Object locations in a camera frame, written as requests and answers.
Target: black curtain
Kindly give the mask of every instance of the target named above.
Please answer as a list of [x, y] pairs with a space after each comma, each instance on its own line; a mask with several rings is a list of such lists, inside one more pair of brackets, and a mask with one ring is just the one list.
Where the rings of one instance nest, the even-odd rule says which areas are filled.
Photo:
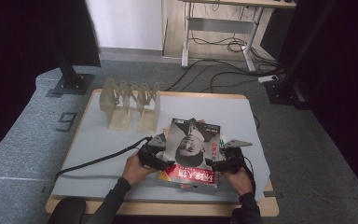
[[[326, 2], [297, 5], [282, 63], [296, 57]], [[294, 74], [310, 88], [311, 110], [358, 177], [358, 2], [337, 1]]]
[[84, 0], [0, 0], [0, 141], [29, 102], [35, 78], [72, 65], [101, 66]]

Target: black controller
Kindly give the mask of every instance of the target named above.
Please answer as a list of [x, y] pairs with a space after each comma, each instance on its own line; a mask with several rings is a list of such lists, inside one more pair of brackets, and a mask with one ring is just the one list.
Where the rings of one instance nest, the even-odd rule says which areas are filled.
[[153, 139], [148, 140], [138, 151], [138, 157], [143, 166], [148, 166], [156, 170], [165, 171], [173, 166], [175, 161], [164, 161], [157, 158], [160, 151], [165, 150], [164, 134], [156, 135]]
[[205, 159], [207, 165], [212, 167], [213, 171], [230, 172], [236, 174], [241, 167], [243, 167], [251, 180], [253, 192], [255, 192], [255, 177], [249, 170], [245, 162], [245, 157], [242, 154], [240, 147], [223, 147], [220, 149], [222, 155], [226, 158], [225, 161], [212, 161]]

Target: magazine cover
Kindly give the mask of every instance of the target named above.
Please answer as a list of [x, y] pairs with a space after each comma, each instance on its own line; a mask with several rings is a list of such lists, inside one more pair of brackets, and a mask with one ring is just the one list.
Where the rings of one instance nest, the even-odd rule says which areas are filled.
[[195, 119], [172, 119], [162, 159], [175, 161], [158, 179], [217, 187], [217, 178], [205, 158], [219, 161], [220, 126]]

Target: desk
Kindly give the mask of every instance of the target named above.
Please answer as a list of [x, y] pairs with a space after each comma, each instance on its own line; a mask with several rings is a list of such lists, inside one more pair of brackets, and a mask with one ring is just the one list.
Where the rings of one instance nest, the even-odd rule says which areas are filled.
[[[96, 90], [91, 95], [88, 106], [86, 108], [85, 115], [83, 116], [79, 128], [77, 129], [76, 136], [74, 137], [74, 142], [76, 137], [79, 135], [79, 130], [82, 129], [83, 123], [85, 123], [85, 119], [87, 119], [88, 111], [92, 108], [95, 109], [95, 105], [93, 105], [92, 99], [94, 94], [99, 94], [101, 90]], [[232, 95], [232, 94], [210, 94], [210, 93], [188, 93], [188, 92], [162, 92], [161, 97], [168, 97], [168, 96], [178, 96], [178, 98], [202, 98], [202, 101], [206, 101], [208, 99], [228, 99], [228, 100], [246, 100], [243, 95]], [[71, 149], [68, 152], [70, 155], [71, 150], [74, 150], [74, 142], [71, 145]], [[271, 193], [273, 191], [272, 184], [268, 180], [267, 186], [265, 187], [264, 192]], [[57, 203], [62, 199], [60, 196], [50, 195], [48, 199], [48, 203], [46, 205], [46, 210], [49, 213], [52, 213]], [[102, 198], [99, 199], [89, 199], [88, 206], [86, 209], [86, 213], [92, 214], [96, 211], [96, 209], [101, 205]], [[279, 209], [277, 205], [277, 201], [275, 197], [266, 197], [265, 194], [262, 195], [261, 200], [259, 201], [259, 207], [261, 210], [261, 214], [264, 217], [275, 217], [279, 214]], [[118, 210], [118, 214], [120, 215], [148, 215], [148, 216], [207, 216], [207, 217], [230, 217], [231, 212], [234, 208], [239, 207], [238, 203], [210, 203], [210, 202], [203, 202], [203, 203], [186, 203], [186, 202], [179, 202], [173, 203], [170, 202], [154, 202], [149, 203], [146, 201], [142, 202], [125, 202], [122, 204], [120, 209]]]
[[[285, 3], [283, 0], [181, 0], [186, 2], [186, 37], [182, 51], [182, 67], [188, 67], [188, 35], [190, 30], [195, 31], [210, 31], [221, 33], [233, 33], [233, 34], [247, 34], [250, 35], [247, 45], [242, 47], [242, 52], [245, 57], [245, 61], [248, 65], [250, 72], [255, 72], [255, 66], [249, 54], [252, 44], [255, 39], [255, 33], [260, 23], [261, 16], [263, 14], [264, 7], [274, 8], [294, 8], [295, 2]], [[229, 20], [216, 20], [206, 18], [194, 18], [191, 17], [191, 6], [195, 3], [204, 4], [222, 4], [233, 6], [249, 6], [257, 7], [257, 13], [253, 21], [229, 21]]]

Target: person photo on cover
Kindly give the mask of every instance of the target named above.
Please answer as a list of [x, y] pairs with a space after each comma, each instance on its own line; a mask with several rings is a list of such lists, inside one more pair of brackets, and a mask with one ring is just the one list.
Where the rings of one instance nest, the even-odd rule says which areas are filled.
[[[101, 206], [89, 219], [88, 224], [111, 224], [115, 223], [114, 218], [119, 207], [124, 202], [127, 192], [141, 182], [149, 174], [156, 172], [151, 168], [143, 167], [138, 152], [133, 153], [127, 158], [121, 178], [116, 185], [109, 191]], [[233, 190], [240, 196], [241, 208], [232, 212], [232, 223], [235, 224], [259, 224], [262, 223], [260, 209], [255, 201], [255, 193], [245, 169], [241, 168], [236, 174], [222, 173]]]
[[176, 149], [175, 160], [185, 167], [197, 167], [204, 160], [203, 143], [209, 142], [215, 133], [206, 131], [204, 122], [196, 122], [195, 119], [189, 121], [175, 122], [176, 126], [186, 135]]

